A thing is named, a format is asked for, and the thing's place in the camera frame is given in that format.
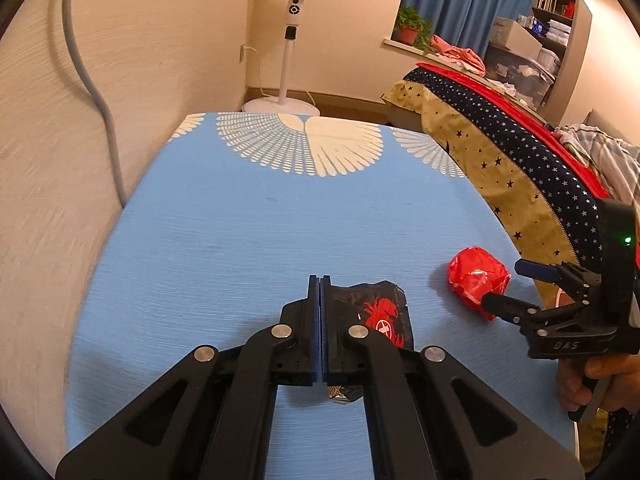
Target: potted plant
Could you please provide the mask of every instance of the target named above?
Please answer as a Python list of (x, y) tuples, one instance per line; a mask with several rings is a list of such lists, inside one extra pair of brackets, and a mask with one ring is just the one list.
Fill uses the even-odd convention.
[(431, 20), (423, 18), (413, 7), (398, 9), (395, 28), (398, 30), (398, 41), (428, 50), (431, 43)]

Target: silver screw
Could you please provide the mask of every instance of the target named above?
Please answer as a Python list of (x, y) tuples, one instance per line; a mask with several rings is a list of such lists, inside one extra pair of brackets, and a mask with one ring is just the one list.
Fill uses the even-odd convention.
[(362, 325), (351, 325), (349, 327), (349, 335), (356, 339), (362, 339), (369, 335), (369, 329)]
[(210, 346), (201, 346), (200, 348), (196, 348), (193, 356), (196, 358), (196, 361), (206, 363), (207, 361), (211, 361), (215, 354), (216, 351)]
[(278, 339), (284, 339), (291, 335), (291, 327), (289, 325), (276, 325), (271, 329), (271, 335)]
[(424, 356), (427, 358), (427, 361), (433, 363), (443, 362), (445, 355), (444, 350), (439, 346), (429, 346), (424, 349)]

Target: red wrapped package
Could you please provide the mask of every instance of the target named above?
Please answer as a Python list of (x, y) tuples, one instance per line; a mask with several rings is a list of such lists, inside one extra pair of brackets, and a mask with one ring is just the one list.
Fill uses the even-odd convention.
[(482, 297), (488, 292), (503, 294), (511, 275), (507, 268), (481, 247), (461, 250), (449, 263), (449, 287), (463, 303), (480, 316), (493, 321), (495, 316), (482, 309)]

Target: human hand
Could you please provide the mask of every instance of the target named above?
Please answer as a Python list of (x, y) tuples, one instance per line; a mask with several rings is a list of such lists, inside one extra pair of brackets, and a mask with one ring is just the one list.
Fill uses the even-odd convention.
[(591, 400), (591, 391), (582, 384), (584, 375), (592, 379), (613, 376), (600, 407), (608, 412), (626, 408), (632, 413), (640, 410), (640, 356), (605, 354), (592, 357), (582, 368), (571, 359), (558, 361), (558, 397), (560, 405), (574, 412)]

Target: gray cable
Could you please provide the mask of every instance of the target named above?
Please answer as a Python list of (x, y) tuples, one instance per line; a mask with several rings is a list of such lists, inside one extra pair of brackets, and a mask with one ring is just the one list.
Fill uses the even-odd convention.
[(118, 139), (116, 138), (116, 130), (113, 124), (113, 116), (111, 110), (106, 101), (95, 87), (94, 82), (91, 81), (88, 72), (82, 62), (82, 57), (78, 50), (78, 44), (76, 43), (76, 35), (74, 34), (74, 26), (71, 15), (71, 0), (62, 0), (62, 28), (65, 33), (66, 48), (69, 50), (69, 56), (74, 64), (78, 76), (84, 84), (85, 88), (91, 94), (95, 105), (104, 121), (104, 127), (107, 132), (107, 144), (109, 147), (109, 158), (111, 160), (111, 173), (113, 175), (113, 183), (118, 193), (118, 200), (120, 205), (124, 207), (127, 203), (127, 193), (124, 189), (124, 182), (122, 181), (122, 170), (120, 169), (120, 157), (118, 156)]

